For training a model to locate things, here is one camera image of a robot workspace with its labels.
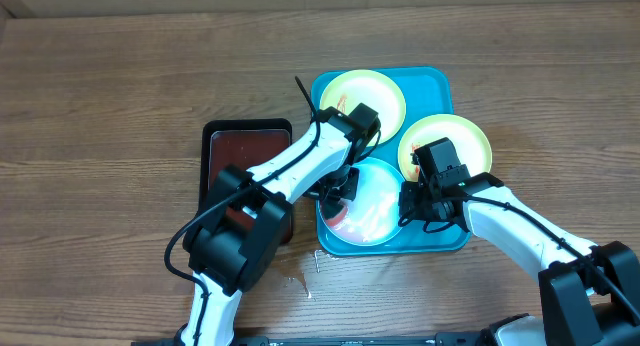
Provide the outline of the wet sponge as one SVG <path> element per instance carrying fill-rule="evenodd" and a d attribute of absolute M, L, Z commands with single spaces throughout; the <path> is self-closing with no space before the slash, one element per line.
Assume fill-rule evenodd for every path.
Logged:
<path fill-rule="evenodd" d="M 340 224 L 348 212 L 348 207 L 343 200 L 325 201 L 321 204 L 321 214 L 325 224 L 330 227 L 336 227 Z"/>

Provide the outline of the light blue plate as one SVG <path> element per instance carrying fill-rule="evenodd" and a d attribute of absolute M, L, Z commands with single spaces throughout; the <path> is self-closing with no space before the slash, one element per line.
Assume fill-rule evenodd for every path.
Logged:
<path fill-rule="evenodd" d="M 328 227 L 318 204 L 318 237 L 323 247 L 336 254 L 363 253 L 382 246 L 399 231 L 399 193 L 404 178 L 385 161 L 367 158 L 359 170 L 354 200 L 343 200 L 348 212 L 336 227 Z"/>

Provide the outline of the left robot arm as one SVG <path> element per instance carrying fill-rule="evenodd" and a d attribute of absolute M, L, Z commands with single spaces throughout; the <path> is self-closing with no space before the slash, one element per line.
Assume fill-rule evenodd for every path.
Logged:
<path fill-rule="evenodd" d="M 174 236 L 189 255 L 195 285 L 188 323 L 177 345 L 229 345 L 240 298 L 264 274 L 291 221 L 297 199 L 321 203 L 328 217 L 354 200 L 355 163 L 379 132 L 376 111 L 359 104 L 344 114 L 330 107 L 313 113 L 312 125 L 273 159 L 242 170 L 222 169 L 196 216 Z"/>

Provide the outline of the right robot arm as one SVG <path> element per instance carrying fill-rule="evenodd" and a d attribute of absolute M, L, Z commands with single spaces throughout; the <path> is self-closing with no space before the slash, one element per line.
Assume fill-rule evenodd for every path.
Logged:
<path fill-rule="evenodd" d="M 606 245 L 561 229 L 489 173 L 453 171 L 401 186 L 400 221 L 457 225 L 493 244 L 539 288 L 541 318 L 513 316 L 484 329 L 481 345 L 636 345 L 639 260 L 620 241 Z"/>

